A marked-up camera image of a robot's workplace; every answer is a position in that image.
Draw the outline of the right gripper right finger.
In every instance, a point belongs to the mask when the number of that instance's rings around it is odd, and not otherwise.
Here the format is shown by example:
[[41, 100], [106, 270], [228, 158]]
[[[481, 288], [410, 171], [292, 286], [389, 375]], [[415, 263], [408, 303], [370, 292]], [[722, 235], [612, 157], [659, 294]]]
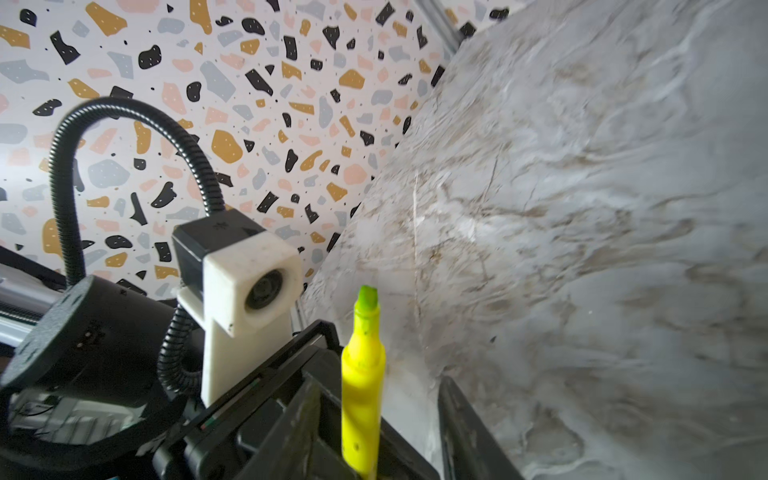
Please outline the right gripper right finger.
[[523, 480], [450, 376], [440, 378], [437, 405], [445, 479]]

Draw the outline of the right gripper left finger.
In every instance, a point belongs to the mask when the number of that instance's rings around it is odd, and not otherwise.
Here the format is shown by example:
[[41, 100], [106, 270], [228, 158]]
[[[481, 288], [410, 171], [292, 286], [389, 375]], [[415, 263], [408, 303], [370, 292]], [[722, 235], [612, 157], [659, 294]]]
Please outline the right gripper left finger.
[[238, 430], [237, 441], [249, 459], [238, 479], [319, 479], [318, 427], [321, 390], [305, 382], [288, 406], [268, 403]]

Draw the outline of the yellow highlighter pen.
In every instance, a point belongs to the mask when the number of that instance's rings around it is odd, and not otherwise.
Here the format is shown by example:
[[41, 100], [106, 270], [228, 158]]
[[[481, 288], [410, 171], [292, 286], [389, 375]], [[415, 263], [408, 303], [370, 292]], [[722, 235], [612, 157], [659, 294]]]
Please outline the yellow highlighter pen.
[[363, 479], [377, 475], [385, 372], [378, 291], [363, 285], [354, 304], [353, 333], [341, 356], [341, 451]]

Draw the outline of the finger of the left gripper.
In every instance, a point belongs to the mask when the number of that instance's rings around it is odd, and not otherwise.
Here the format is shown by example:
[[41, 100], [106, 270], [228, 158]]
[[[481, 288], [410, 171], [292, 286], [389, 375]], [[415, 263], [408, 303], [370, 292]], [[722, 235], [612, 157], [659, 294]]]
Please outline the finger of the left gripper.
[[238, 479], [250, 454], [238, 430], [257, 410], [275, 402], [282, 412], [307, 381], [321, 390], [319, 479], [357, 479], [341, 451], [341, 346], [335, 327], [318, 320], [293, 336], [213, 405], [179, 432], [182, 479]]

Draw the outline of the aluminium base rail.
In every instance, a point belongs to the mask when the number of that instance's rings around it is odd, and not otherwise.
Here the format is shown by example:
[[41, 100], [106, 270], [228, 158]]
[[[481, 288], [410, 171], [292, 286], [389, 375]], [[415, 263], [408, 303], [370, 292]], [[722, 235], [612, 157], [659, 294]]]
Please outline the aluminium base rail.
[[62, 274], [1, 247], [1, 345], [17, 347], [65, 289]]

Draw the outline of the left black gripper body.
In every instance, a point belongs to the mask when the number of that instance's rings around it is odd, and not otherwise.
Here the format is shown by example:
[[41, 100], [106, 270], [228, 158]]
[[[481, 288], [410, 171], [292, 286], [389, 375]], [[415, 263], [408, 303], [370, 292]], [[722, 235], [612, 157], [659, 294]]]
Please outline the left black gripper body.
[[[154, 479], [152, 457], [182, 420], [186, 398], [166, 392], [156, 364], [175, 305], [88, 276], [69, 288], [16, 347], [1, 376], [4, 479]], [[73, 412], [23, 411], [23, 395], [140, 409], [103, 438], [77, 435]]]

